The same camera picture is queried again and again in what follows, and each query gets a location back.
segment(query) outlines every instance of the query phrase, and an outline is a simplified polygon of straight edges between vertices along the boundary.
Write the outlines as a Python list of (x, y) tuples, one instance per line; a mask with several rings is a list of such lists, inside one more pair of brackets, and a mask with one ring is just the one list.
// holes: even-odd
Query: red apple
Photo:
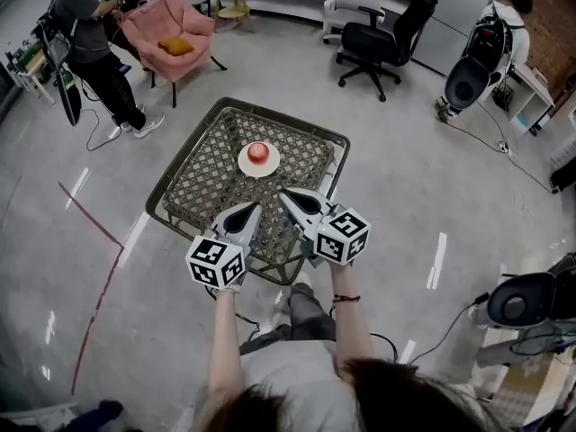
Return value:
[(264, 142), (254, 142), (248, 148), (248, 159), (256, 165), (265, 163), (269, 155), (270, 150)]

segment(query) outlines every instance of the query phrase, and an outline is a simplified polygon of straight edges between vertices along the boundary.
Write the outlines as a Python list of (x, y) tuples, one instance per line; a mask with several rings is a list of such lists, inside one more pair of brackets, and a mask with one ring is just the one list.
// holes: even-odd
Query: white plate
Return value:
[(270, 151), (268, 154), (268, 160), (262, 164), (252, 163), (248, 158), (248, 148), (254, 144), (254, 142), (250, 142), (244, 146), (238, 154), (238, 166), (246, 176), (264, 177), (271, 175), (280, 165), (280, 152), (278, 152), (278, 149), (274, 144), (263, 141), (255, 142), (261, 142), (268, 147), (268, 150)]

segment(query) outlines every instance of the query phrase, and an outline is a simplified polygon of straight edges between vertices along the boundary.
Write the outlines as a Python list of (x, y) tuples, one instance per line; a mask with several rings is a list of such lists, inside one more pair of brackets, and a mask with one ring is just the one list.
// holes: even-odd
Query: concrete floor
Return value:
[[(71, 399), (86, 327), (119, 251), (68, 203), (59, 183), (76, 188), (85, 209), (133, 246), (121, 257), (91, 327), (75, 400), (89, 408), (115, 398), (126, 406), (126, 423), (169, 430), (203, 385), (213, 301), (186, 270), (189, 242), (142, 213), (175, 153), (223, 96), (350, 138), (337, 200), (373, 224), (354, 272), (371, 330), (391, 338), (401, 354), (410, 339), (416, 343), (412, 357), (432, 347), (502, 270), (542, 270), (574, 249), (572, 191), (551, 196), (505, 156), (435, 120), (431, 104), (442, 92), (441, 76), (409, 63), (401, 85), (382, 79), (388, 102), (380, 103), (368, 76), (338, 87), (338, 76), (351, 66), (335, 64), (335, 47), (320, 42), (317, 26), (270, 16), (255, 21), (254, 34), (216, 34), (214, 55), (229, 70), (208, 63), (179, 82), (174, 110), (169, 84), (150, 90), (147, 74), (138, 67), (130, 72), (137, 101), (166, 110), (166, 124), (143, 140), (122, 135), (87, 152), (91, 112), (72, 129), (59, 104), (50, 107), (27, 94), (0, 126), (0, 318), (13, 354), (4, 365), (37, 388), (33, 403)], [(97, 139), (113, 131), (100, 104), (84, 100), (84, 107), (100, 116)], [(515, 135), (489, 107), (515, 160), (547, 181), (540, 139)], [(459, 125), (493, 146), (500, 140), (478, 106)], [(441, 232), (445, 257), (433, 290), (427, 282)], [(328, 267), (309, 272), (328, 308)], [(277, 286), (250, 276), (238, 310), (264, 320), (277, 293)], [(241, 321), (238, 328), (241, 339), (252, 330)], [(465, 381), (482, 337), (462, 319), (436, 352), (421, 359), (422, 369)], [(391, 356), (383, 342), (375, 344), (381, 356)]]

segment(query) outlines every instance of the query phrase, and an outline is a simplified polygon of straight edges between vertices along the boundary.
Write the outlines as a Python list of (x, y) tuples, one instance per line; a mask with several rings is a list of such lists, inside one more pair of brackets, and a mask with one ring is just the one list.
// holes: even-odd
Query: wicker table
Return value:
[[(253, 178), (238, 168), (240, 150), (263, 140), (280, 152), (271, 175)], [(304, 258), (298, 232), (278, 199), (283, 187), (318, 190), (328, 198), (346, 161), (350, 141), (340, 134), (241, 101), (221, 98), (182, 146), (146, 202), (147, 213), (192, 240), (216, 215), (258, 201), (262, 221), (252, 242), (250, 271), (276, 284), (293, 282)]]

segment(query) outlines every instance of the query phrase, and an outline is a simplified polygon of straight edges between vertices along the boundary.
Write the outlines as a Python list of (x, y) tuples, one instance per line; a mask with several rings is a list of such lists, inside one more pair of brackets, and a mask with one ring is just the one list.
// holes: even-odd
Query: brick wall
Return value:
[(576, 0), (533, 1), (534, 10), (523, 16), (530, 32), (528, 65), (546, 76), (554, 97), (576, 72)]

